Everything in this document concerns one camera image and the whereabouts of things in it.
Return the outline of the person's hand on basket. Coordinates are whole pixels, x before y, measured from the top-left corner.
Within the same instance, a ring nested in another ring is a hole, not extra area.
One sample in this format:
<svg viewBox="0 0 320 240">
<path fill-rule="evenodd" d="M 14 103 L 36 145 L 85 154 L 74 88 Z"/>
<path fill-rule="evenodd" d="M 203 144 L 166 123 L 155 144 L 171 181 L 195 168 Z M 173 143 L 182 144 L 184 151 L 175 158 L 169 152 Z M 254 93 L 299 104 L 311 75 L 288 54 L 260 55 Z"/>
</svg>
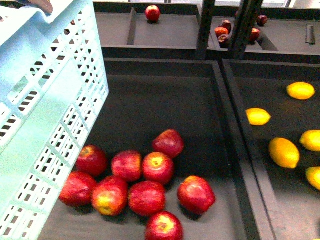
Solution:
<svg viewBox="0 0 320 240">
<path fill-rule="evenodd" d="M 29 5 L 33 5 L 41 9 L 46 14 L 53 13 L 53 5 L 49 0 L 28 0 Z"/>
</svg>

